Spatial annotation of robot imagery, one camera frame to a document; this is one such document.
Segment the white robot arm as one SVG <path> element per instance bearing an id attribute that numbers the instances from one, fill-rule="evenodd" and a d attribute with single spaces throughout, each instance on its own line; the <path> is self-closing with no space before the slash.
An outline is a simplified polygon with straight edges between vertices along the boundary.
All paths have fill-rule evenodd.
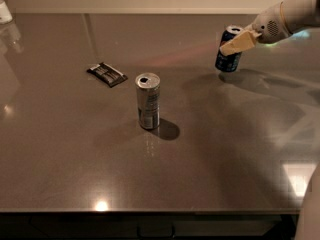
<path id="1" fill-rule="evenodd" d="M 319 26 L 320 0 L 283 0 L 261 12 L 219 50 L 229 56 L 252 49 L 257 42 L 277 43 L 304 29 Z"/>

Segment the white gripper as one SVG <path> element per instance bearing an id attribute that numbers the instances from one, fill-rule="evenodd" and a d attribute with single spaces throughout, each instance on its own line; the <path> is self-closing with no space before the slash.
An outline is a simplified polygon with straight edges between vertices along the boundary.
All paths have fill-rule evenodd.
<path id="1" fill-rule="evenodd" d="M 250 50 L 255 47 L 257 41 L 273 44 L 289 38 L 292 32 L 286 20 L 285 2 L 280 2 L 261 12 L 245 29 L 220 46 L 219 51 L 224 56 Z"/>

